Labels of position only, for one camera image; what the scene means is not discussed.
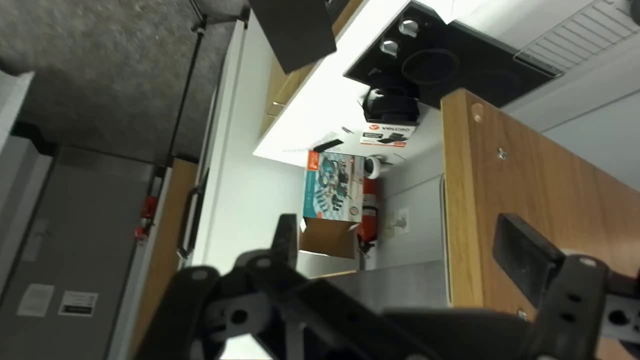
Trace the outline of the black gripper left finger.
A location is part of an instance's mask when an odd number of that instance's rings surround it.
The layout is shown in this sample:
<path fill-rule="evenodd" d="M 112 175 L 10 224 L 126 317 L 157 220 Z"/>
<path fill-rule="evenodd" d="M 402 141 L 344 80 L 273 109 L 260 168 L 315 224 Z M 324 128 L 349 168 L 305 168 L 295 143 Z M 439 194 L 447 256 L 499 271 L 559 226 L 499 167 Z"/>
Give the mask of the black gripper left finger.
<path fill-rule="evenodd" d="M 283 214 L 266 250 L 244 253 L 228 275 L 175 275 L 137 360 L 221 360 L 253 337 L 274 360 L 406 360 L 414 343 L 329 281 L 293 269 L 295 217 Z"/>

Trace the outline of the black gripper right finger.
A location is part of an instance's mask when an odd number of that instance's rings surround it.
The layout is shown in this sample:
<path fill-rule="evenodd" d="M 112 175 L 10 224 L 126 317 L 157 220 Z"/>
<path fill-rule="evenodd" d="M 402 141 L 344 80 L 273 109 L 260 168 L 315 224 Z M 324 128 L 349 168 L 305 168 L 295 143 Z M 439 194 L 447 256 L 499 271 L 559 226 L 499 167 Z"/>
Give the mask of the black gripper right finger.
<path fill-rule="evenodd" d="M 501 214 L 494 260 L 537 319 L 523 345 L 524 360 L 594 360 L 609 269 L 587 256 L 566 256 L 516 214 Z"/>

